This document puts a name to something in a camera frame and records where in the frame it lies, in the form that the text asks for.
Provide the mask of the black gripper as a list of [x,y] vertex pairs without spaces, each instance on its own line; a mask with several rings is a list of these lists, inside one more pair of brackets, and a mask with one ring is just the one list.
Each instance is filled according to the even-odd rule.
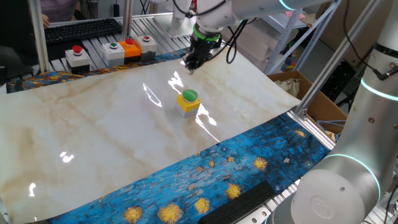
[[191,37],[190,50],[182,59],[189,75],[203,66],[210,57],[210,50],[214,48],[216,40]]

